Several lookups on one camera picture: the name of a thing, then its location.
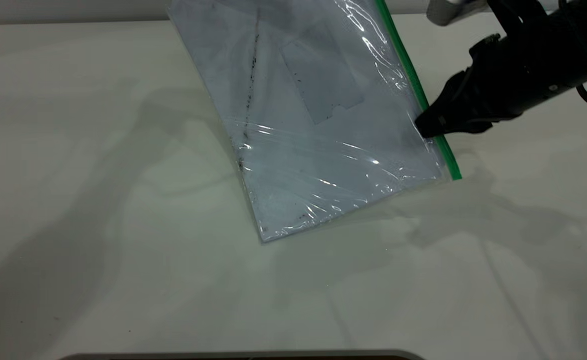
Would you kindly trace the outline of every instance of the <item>green zipper seal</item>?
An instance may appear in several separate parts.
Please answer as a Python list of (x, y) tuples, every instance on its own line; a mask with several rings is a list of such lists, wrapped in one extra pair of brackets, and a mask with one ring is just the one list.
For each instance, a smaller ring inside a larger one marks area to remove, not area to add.
[[(400, 35), (398, 35), (398, 30), (394, 24), (394, 19), (392, 19), (392, 14), (389, 12), (389, 7), (387, 7), (385, 0), (376, 0), (376, 4), (378, 5), (378, 10), (382, 16), (384, 25), (387, 27), (387, 31), (391, 35), (391, 42), (393, 43), (393, 47), (396, 49), (396, 53), (398, 53), (402, 67), (407, 73), (407, 77), (411, 87), (413, 88), (415, 96), (417, 97), (417, 101), (420, 104), (422, 111), (425, 111), (429, 107), (429, 102), (425, 96), (425, 91), (422, 89), (422, 85), (420, 84), (420, 80), (416, 73), (416, 69), (412, 64), (412, 60), (410, 59), (410, 56), (408, 55), (407, 50), (401, 41)], [(447, 164), (447, 168), (449, 168), (451, 178), (453, 180), (462, 179), (463, 176), (460, 173), (460, 167), (458, 167), (456, 157), (454, 156), (451, 147), (449, 147), (449, 143), (447, 142), (445, 135), (436, 136), (435, 143), (438, 145), (438, 149), (440, 149), (442, 157), (444, 157), (444, 162)]]

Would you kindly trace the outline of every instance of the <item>white table surface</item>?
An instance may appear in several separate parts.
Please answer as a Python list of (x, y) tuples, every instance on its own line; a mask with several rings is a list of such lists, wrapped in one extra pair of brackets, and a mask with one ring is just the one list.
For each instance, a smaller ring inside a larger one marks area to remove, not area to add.
[[(394, 20), (430, 100), (499, 30)], [(587, 104), (448, 139), (465, 179), (261, 245), (170, 23), (0, 26), (0, 360), (587, 359)]]

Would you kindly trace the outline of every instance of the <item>ziplock bag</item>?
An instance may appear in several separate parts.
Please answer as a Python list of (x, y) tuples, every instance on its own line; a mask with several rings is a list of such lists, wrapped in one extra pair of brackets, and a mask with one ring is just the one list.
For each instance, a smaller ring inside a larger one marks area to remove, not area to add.
[(174, 0), (264, 242), (460, 178), (383, 0)]

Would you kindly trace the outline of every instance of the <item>black specks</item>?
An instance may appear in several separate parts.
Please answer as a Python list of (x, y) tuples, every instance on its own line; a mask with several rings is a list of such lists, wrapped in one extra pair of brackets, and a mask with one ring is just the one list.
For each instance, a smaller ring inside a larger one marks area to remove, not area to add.
[(247, 91), (247, 114), (245, 115), (245, 129), (243, 131), (243, 136), (245, 139), (245, 144), (249, 141), (249, 134), (247, 132), (249, 121), (250, 121), (250, 110), (252, 109), (252, 101), (254, 101), (254, 82), (256, 80), (256, 63), (258, 62), (258, 45), (259, 45), (259, 23), (260, 23), (260, 9), (257, 10), (255, 14), (255, 37), (254, 37), (254, 48), (253, 48), (253, 56), (251, 59), (251, 73), (249, 75), (249, 88)]

